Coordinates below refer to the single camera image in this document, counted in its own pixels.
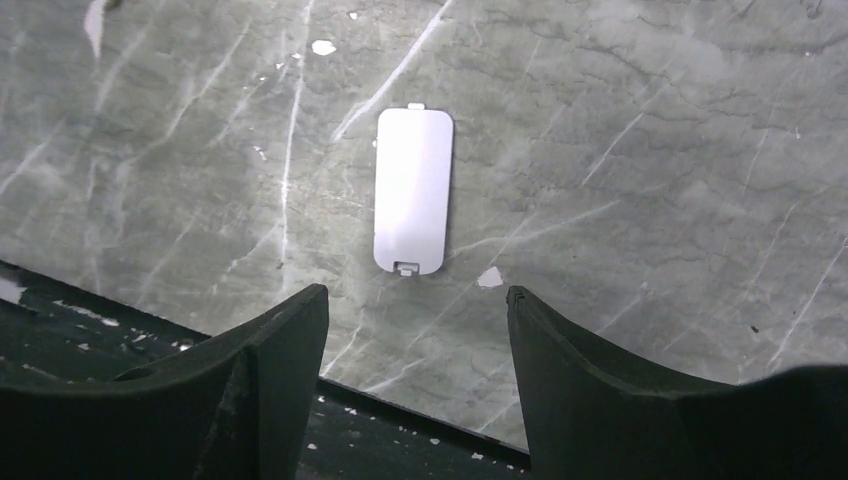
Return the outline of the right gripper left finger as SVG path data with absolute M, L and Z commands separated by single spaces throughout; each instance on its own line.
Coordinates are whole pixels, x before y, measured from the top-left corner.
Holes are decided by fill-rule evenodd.
M 5 479 L 292 479 L 329 328 L 312 284 L 110 381 L 1 384 Z

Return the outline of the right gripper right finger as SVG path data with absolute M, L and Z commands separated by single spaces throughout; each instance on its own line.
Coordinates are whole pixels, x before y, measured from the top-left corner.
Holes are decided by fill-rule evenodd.
M 507 293 L 537 479 L 843 479 L 847 369 L 795 367 L 741 385 L 688 375 Z

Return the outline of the white battery compartment cover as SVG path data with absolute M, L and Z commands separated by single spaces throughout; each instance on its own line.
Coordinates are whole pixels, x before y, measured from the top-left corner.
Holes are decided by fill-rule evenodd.
M 442 267 L 454 136 L 452 117 L 422 103 L 379 115 L 373 258 L 382 270 L 411 277 Z

